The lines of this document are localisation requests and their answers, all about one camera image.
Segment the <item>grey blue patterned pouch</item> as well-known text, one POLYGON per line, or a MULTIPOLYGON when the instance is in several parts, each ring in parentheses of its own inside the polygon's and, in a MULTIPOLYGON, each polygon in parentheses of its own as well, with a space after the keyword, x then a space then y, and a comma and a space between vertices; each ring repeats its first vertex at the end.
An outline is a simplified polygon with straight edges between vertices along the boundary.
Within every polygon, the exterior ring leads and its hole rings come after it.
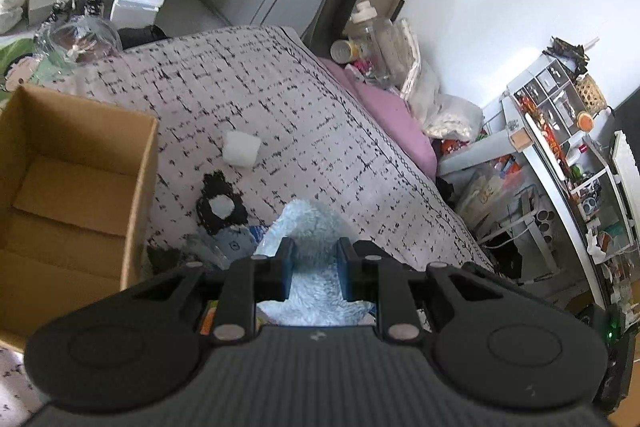
POLYGON ((227 270, 232 262, 254 254, 266 231, 261 225, 231 225, 210 235, 198 228, 184 238, 182 259, 201 262, 209 269, 227 270))

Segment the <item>black lace white item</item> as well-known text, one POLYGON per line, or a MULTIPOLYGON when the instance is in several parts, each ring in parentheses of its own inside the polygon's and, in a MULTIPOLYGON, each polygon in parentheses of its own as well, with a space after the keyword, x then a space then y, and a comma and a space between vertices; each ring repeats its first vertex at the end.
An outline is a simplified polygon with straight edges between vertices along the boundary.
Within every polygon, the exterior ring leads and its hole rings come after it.
POLYGON ((210 236, 232 225, 246 225, 248 213, 239 193, 217 170, 203 176, 201 196, 196 202, 198 223, 210 236))

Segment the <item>white foam cube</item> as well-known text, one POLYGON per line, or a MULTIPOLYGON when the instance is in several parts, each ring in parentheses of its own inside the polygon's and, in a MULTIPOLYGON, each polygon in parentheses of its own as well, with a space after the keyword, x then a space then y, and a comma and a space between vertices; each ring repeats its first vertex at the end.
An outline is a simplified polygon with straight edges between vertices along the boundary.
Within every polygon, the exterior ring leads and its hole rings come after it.
POLYGON ((241 131, 224 134, 222 159, 232 167, 253 168, 256 164, 262 140, 258 136, 241 131))

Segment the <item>brown cardboard box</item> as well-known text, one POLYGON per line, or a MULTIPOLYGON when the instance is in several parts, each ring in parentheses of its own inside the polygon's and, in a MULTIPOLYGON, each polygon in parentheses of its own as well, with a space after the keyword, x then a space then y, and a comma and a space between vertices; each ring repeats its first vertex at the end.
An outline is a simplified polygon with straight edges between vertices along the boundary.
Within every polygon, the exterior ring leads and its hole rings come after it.
POLYGON ((145 113, 35 86, 1 112, 1 344, 139 282, 158 161, 145 113))

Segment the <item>hamburger plush toy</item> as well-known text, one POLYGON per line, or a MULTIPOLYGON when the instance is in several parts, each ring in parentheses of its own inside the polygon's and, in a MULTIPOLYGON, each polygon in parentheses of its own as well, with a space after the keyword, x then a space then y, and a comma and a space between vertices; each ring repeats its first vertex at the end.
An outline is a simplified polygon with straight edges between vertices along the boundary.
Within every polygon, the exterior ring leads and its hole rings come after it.
POLYGON ((201 335, 208 336, 212 331, 217 306, 217 300, 212 300, 207 303, 206 310, 201 321, 200 329, 198 330, 201 335))

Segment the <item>pink pillow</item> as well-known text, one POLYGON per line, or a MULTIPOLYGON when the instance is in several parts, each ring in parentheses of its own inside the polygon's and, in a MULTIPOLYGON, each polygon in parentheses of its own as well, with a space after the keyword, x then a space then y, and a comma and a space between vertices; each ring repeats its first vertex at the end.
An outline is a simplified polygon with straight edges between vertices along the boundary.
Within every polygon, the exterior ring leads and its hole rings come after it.
POLYGON ((411 116, 408 106, 390 91, 369 86, 358 80, 353 72, 326 58, 319 62, 334 79, 364 107, 401 150, 416 164, 427 178, 436 179, 437 158, 430 139, 411 116))

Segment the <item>white black patterned bedspread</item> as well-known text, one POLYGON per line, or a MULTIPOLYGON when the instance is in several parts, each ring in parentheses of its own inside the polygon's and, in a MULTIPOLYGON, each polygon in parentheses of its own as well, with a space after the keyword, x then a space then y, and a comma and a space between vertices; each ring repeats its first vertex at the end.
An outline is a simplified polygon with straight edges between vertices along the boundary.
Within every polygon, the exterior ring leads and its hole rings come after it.
POLYGON ((247 227, 269 229, 288 202, 305 199, 414 269, 486 261, 435 182, 292 30, 231 27, 162 40, 23 86, 157 119, 139 282, 145 267, 167 271, 182 260, 184 238, 201 228, 195 207, 203 176, 217 170, 241 195, 247 227), (227 131, 262 140, 253 168, 224 162, 227 131))

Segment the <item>clear plastic bottle white cap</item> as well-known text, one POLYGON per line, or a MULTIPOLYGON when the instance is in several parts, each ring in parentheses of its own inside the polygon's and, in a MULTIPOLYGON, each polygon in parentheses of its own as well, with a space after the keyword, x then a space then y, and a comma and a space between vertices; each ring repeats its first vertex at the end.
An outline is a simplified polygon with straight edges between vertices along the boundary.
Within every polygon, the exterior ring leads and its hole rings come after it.
POLYGON ((361 1, 350 16, 347 35, 358 49, 357 65, 364 78, 382 89, 394 87, 404 71, 398 58, 394 24, 379 16, 370 1, 361 1))

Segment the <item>paper cup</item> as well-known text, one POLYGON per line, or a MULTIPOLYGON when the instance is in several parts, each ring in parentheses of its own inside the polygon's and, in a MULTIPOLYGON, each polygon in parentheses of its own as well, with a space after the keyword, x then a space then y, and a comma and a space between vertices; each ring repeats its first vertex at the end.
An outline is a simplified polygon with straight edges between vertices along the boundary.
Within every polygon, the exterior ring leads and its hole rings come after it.
POLYGON ((336 40, 330 46, 330 57, 336 64, 352 64, 360 59, 360 47, 352 40, 336 40))

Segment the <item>white desk shelf unit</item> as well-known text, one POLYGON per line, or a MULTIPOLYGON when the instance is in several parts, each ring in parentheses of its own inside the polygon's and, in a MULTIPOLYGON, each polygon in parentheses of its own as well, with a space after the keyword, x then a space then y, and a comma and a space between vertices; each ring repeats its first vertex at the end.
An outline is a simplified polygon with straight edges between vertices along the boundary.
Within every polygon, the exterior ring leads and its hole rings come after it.
POLYGON ((442 156, 457 213, 495 271, 559 307, 631 307, 639 213, 621 133, 605 150, 566 66, 544 52, 484 109, 485 136, 442 156))

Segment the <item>clear plastic bag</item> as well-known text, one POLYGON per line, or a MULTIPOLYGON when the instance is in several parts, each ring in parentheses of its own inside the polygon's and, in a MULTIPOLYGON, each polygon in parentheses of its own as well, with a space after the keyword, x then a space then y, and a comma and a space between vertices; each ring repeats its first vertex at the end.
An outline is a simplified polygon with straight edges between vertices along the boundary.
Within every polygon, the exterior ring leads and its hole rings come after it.
POLYGON ((117 29, 108 20, 91 15, 43 23, 35 34, 35 43, 52 64, 68 68, 122 52, 117 29))

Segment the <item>white small bin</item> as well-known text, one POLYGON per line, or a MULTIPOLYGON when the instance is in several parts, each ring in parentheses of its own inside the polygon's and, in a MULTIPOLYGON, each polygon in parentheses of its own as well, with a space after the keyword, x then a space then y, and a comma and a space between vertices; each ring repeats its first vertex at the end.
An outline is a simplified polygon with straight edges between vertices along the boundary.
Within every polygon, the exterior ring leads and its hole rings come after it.
POLYGON ((117 29, 153 26, 165 0, 114 0, 110 21, 117 29))

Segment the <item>green cartoon leaf mat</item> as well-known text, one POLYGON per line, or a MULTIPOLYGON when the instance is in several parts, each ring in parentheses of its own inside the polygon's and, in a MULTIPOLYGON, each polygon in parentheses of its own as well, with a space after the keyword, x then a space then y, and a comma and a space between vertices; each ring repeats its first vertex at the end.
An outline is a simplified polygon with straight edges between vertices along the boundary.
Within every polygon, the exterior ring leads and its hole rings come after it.
POLYGON ((5 100, 25 83, 43 84, 62 74, 34 39, 21 38, 1 47, 1 98, 5 100))

